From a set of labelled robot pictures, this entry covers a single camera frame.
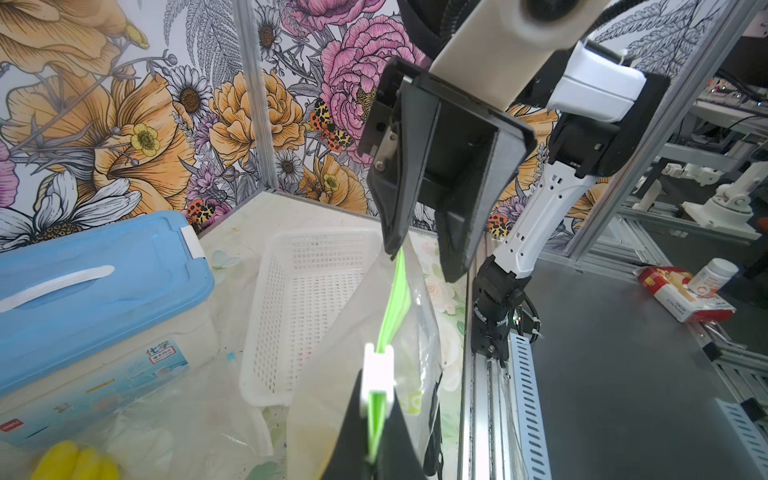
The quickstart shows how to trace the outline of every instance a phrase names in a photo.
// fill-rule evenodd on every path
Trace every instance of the white plastic basket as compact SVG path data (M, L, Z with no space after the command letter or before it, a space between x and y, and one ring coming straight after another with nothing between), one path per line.
M381 248L380 229L294 230L261 259L240 368L251 405L290 405L302 368Z

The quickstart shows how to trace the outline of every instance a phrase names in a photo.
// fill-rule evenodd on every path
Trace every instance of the ziplock bag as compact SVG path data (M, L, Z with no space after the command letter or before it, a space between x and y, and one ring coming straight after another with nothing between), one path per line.
M214 357L69 438L119 465L121 480L231 480L272 455L261 411L237 388L233 355ZM28 480L47 450L0 450L11 480Z
M390 345L396 395L414 453L422 464L438 410L440 338L422 269L408 237L402 255L410 305ZM363 365L365 345L375 345L379 339L395 271L396 262L382 249L302 371L288 413L290 480L317 480L323 475Z

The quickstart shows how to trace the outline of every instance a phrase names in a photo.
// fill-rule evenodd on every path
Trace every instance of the blue lid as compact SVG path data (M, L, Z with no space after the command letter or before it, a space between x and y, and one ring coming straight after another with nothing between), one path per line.
M214 279L189 230L165 211L0 253L0 397L205 300Z

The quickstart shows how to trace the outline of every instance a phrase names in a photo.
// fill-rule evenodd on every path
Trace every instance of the yellow rubber glove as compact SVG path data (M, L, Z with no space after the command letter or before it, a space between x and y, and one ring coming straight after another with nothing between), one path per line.
M99 480L100 474L101 454L90 447L82 449L71 480Z
M78 463L78 446L71 440L53 445L43 455L29 480L70 480Z
M120 480L118 464L109 455L104 455L101 461L101 477L99 480Z

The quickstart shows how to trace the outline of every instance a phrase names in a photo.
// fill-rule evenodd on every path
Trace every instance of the green zipper seal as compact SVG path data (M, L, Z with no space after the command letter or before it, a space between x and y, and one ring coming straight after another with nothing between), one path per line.
M411 289L406 278L406 255L402 252L402 248L397 253L395 262L395 280L392 282L392 292L389 294L389 303L387 303L384 321L379 331L376 353L384 353L386 346L392 343L411 306ZM384 421L386 421L386 394L370 393L368 396L368 453L372 464L376 463L376 456L379 454Z

